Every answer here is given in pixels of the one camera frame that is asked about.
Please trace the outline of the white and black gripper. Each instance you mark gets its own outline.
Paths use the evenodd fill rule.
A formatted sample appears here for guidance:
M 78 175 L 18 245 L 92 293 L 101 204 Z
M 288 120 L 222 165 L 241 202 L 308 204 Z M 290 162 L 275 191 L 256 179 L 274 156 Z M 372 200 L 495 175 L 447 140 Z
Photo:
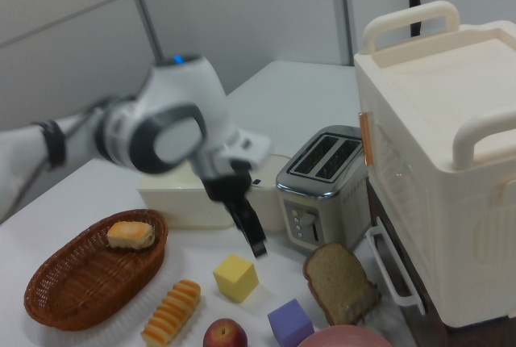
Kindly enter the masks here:
M 251 185 L 251 172 L 260 169 L 270 153 L 269 137 L 238 129 L 229 140 L 211 146 L 204 144 L 189 158 L 209 198 L 226 203 L 254 257 L 267 253 L 266 235 L 245 194 Z

